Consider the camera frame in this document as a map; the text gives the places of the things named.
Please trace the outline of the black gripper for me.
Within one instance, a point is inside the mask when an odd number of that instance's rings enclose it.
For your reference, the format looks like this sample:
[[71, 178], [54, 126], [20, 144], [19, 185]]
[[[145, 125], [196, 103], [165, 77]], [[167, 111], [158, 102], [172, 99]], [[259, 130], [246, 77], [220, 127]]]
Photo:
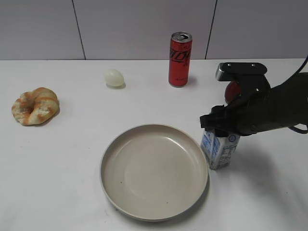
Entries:
[[276, 129], [277, 119], [270, 115], [270, 84], [265, 75], [238, 75], [233, 81], [241, 87], [241, 95], [201, 116], [201, 128], [220, 138], [230, 133], [249, 136]]

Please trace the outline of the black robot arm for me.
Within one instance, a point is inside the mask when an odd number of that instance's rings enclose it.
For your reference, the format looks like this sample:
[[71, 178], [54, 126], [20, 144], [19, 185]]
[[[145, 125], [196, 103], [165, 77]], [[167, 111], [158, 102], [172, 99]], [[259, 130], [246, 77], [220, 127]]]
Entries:
[[200, 117], [201, 128], [220, 136], [249, 136], [308, 124], [308, 75], [299, 73], [271, 88], [264, 76], [242, 75], [241, 94], [227, 106], [218, 105]]

